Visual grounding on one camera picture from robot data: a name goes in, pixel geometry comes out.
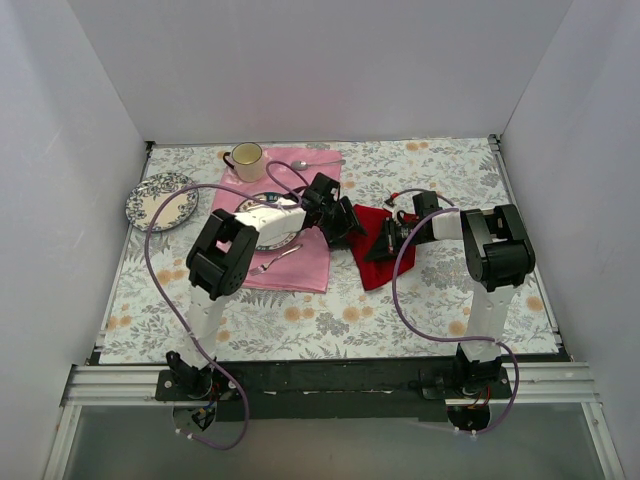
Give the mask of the red cloth napkin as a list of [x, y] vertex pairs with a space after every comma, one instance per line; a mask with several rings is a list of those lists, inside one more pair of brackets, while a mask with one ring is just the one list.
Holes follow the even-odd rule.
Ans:
[[384, 209], [358, 204], [353, 208], [366, 235], [351, 232], [347, 240], [359, 270], [363, 288], [365, 291], [372, 291], [392, 280], [394, 257], [372, 261], [365, 259], [383, 232], [383, 223], [391, 217], [391, 213]]

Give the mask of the silver fork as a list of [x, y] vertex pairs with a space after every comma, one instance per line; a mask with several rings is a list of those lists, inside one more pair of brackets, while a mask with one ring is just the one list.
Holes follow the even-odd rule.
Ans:
[[296, 253], [297, 251], [299, 251], [299, 250], [300, 250], [300, 249], [302, 249], [303, 247], [304, 247], [304, 245], [303, 245], [303, 244], [297, 244], [297, 245], [295, 245], [295, 246], [291, 247], [290, 249], [288, 249], [288, 250], [284, 251], [283, 253], [280, 253], [279, 255], [277, 255], [276, 257], [274, 257], [273, 259], [271, 259], [270, 261], [268, 261], [268, 262], [266, 262], [266, 263], [263, 263], [263, 264], [261, 264], [261, 265], [259, 265], [259, 266], [255, 267], [255, 268], [252, 268], [252, 269], [249, 271], [249, 274], [250, 274], [251, 276], [261, 275], [261, 274], [265, 273], [266, 271], [268, 271], [268, 270], [270, 269], [270, 267], [271, 267], [274, 263], [276, 263], [276, 262], [278, 262], [278, 261], [280, 261], [280, 260], [282, 260], [282, 259], [286, 258], [287, 256], [289, 256], [289, 255], [291, 255], [291, 254]]

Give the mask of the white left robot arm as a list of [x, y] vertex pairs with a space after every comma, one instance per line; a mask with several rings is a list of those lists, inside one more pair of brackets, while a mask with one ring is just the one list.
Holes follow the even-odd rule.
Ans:
[[256, 247], [290, 233], [318, 228], [331, 249], [348, 246], [348, 236], [366, 230], [340, 184], [318, 173], [311, 184], [274, 202], [257, 199], [244, 212], [213, 211], [186, 259], [191, 302], [184, 321], [186, 339], [166, 354], [174, 384], [193, 400], [205, 398], [213, 386], [209, 358], [228, 297], [249, 274]]

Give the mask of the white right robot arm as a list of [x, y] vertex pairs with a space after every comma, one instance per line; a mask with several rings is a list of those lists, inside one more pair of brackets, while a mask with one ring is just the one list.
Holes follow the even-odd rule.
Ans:
[[[414, 334], [439, 343], [457, 345], [453, 366], [437, 377], [440, 386], [464, 397], [475, 397], [501, 380], [502, 341], [508, 307], [516, 289], [533, 272], [535, 253], [517, 207], [461, 210], [439, 202], [443, 196], [412, 188], [414, 213], [396, 213], [383, 222], [381, 232], [364, 256], [367, 261], [394, 261], [391, 279], [396, 312]], [[474, 281], [466, 335], [435, 337], [419, 331], [404, 316], [397, 295], [397, 276], [409, 247], [442, 240], [464, 244], [465, 264]]]

